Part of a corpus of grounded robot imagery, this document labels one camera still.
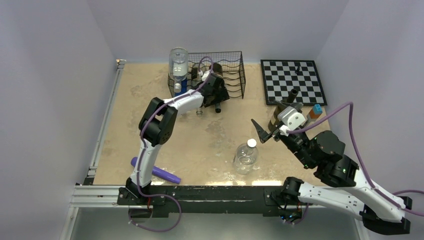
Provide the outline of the dark green wine bottle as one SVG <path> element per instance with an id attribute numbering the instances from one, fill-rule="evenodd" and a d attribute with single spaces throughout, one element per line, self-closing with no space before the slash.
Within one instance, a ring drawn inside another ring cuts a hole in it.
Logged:
<path id="1" fill-rule="evenodd" d="M 280 120 L 278 119 L 278 115 L 286 109 L 287 106 L 289 106 L 291 103 L 294 102 L 294 100 L 296 99 L 297 95 L 298 95 L 298 90 L 296 89 L 292 89 L 289 93 L 288 96 L 283 98 L 280 101 L 276 101 L 278 103 L 278 105 L 276 106 L 276 108 L 274 109 L 273 114 L 271 115 L 271 118 L 268 122 L 268 129 L 272 132 L 276 129 L 277 125 L 279 124 Z"/>

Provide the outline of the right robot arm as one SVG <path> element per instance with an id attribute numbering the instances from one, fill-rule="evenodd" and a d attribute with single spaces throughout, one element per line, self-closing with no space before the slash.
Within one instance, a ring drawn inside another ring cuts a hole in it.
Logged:
<path id="1" fill-rule="evenodd" d="M 412 208 L 412 199 L 396 196 L 381 188 L 367 174 L 360 160 L 345 154 L 345 143 L 330 130 L 309 138 L 310 129 L 299 103 L 283 103 L 278 124 L 271 132 L 254 124 L 259 140 L 280 141 L 302 163 L 312 169 L 325 187 L 312 185 L 290 176 L 281 190 L 272 194 L 277 204 L 312 204 L 351 215 L 368 230 L 386 236 L 410 233 L 411 222 L 405 213 Z"/>

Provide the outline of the olive green wine bottle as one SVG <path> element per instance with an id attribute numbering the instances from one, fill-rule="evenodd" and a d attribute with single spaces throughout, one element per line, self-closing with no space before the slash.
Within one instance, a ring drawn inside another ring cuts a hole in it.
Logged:
<path id="1" fill-rule="evenodd" d="M 209 66 L 209 69 L 212 70 L 217 76 L 219 76 L 220 78 L 223 77 L 223 68 L 219 63 L 213 63 Z M 221 103 L 218 102 L 214 105 L 215 107 L 215 112 L 217 114 L 221 113 L 222 109 L 221 109 Z"/>

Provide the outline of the blue square glass bottle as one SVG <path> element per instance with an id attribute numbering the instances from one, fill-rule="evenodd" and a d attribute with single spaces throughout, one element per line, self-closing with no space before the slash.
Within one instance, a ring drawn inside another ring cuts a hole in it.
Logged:
<path id="1" fill-rule="evenodd" d="M 179 92 L 175 92 L 174 93 L 174 97 L 178 97 L 178 96 L 184 95 L 186 92 L 187 92 L 187 89 L 186 88 L 181 88 Z"/>

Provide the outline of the clear bottle white cap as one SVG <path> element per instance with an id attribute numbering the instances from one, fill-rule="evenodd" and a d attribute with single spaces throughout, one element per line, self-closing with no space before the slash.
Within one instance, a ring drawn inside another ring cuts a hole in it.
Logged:
<path id="1" fill-rule="evenodd" d="M 178 93 L 189 70 L 189 53 L 183 47 L 175 47 L 169 53 L 169 76 L 173 80 L 173 91 Z"/>
<path id="2" fill-rule="evenodd" d="M 258 156 L 257 141 L 254 138 L 242 143 L 237 147 L 233 158 L 235 171 L 241 175 L 249 174 L 253 170 Z"/>

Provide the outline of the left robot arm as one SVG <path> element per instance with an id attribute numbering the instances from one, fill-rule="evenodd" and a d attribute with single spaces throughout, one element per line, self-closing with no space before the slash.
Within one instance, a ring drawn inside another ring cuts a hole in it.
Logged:
<path id="1" fill-rule="evenodd" d="M 153 168 L 161 147 L 170 139 L 179 115 L 200 107 L 214 106 L 228 100 L 229 93 L 224 79 L 207 71 L 198 85 L 186 93 L 170 99 L 153 98 L 139 122 L 140 149 L 134 170 L 125 188 L 129 197 L 138 205 L 146 203 L 152 182 Z"/>

